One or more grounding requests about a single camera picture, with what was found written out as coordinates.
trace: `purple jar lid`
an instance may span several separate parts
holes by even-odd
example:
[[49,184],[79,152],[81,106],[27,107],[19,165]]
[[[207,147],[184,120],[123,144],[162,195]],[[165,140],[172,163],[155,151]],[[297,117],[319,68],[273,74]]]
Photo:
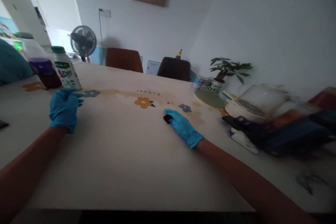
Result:
[[49,76],[56,74],[54,65],[47,58],[30,58],[29,62],[38,75]]

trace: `electric fan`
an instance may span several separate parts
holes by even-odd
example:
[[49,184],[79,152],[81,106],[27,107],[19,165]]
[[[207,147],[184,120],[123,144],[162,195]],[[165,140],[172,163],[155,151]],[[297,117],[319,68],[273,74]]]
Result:
[[70,43],[73,51],[77,53],[82,61],[91,63],[89,56],[97,46],[97,38],[93,30],[88,26],[77,26],[70,34]]

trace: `black object in hand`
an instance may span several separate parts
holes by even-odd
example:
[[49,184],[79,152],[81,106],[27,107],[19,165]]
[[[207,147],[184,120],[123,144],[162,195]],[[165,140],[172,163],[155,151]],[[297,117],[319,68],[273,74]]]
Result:
[[170,119],[173,119],[171,115],[165,115],[163,119],[166,121],[166,123],[170,124]]

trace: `hand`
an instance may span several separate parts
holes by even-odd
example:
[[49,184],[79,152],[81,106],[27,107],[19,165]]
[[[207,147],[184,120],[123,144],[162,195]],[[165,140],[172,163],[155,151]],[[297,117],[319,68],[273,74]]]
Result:
[[65,126],[73,134],[77,125],[77,107],[83,105],[83,94],[74,93],[76,89],[60,89],[50,101],[50,127]]
[[198,133],[190,124],[187,118],[179,112],[171,109],[165,109],[164,112],[170,116],[171,125],[180,137],[184,138],[189,144],[190,149],[194,148],[204,137]]

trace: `teal cushion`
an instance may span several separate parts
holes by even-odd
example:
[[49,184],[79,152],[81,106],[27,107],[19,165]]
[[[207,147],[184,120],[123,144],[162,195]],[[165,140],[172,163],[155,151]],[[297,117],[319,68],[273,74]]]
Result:
[[33,76],[29,63],[0,38],[0,86]]

